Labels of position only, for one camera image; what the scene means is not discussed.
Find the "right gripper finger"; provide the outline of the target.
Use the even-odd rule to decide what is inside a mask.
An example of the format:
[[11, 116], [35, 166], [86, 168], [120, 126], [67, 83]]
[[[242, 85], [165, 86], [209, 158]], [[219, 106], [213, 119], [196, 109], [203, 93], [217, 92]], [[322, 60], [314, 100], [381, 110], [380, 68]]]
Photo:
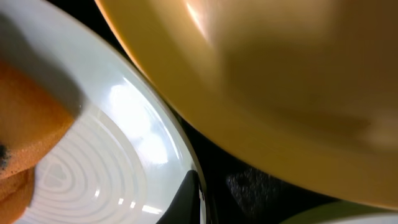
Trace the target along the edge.
[[200, 184], [198, 174], [190, 170], [184, 177], [169, 208], [157, 224], [199, 224]]

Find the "light blue plate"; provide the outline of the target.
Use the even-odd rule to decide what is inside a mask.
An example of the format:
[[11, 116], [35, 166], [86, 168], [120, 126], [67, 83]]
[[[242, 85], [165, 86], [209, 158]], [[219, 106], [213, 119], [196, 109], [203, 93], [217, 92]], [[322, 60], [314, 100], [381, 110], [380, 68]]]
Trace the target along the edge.
[[75, 116], [35, 169], [19, 223], [157, 223], [197, 157], [172, 112], [112, 46], [46, 1], [1, 2], [1, 57]]

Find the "yellow plate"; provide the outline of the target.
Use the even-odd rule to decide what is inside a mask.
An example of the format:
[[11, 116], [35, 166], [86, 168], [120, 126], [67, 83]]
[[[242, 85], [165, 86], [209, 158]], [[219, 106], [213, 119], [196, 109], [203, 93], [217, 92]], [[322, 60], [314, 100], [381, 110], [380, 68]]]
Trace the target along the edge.
[[106, 0], [167, 103], [300, 187], [397, 208], [397, 0]]

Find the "orange green sponge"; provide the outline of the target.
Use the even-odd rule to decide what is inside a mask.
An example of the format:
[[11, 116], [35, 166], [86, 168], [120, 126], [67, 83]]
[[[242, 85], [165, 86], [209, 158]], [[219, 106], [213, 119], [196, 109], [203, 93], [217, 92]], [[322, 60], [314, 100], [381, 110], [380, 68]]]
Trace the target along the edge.
[[24, 213], [34, 193], [35, 166], [73, 122], [53, 96], [1, 62], [1, 223]]

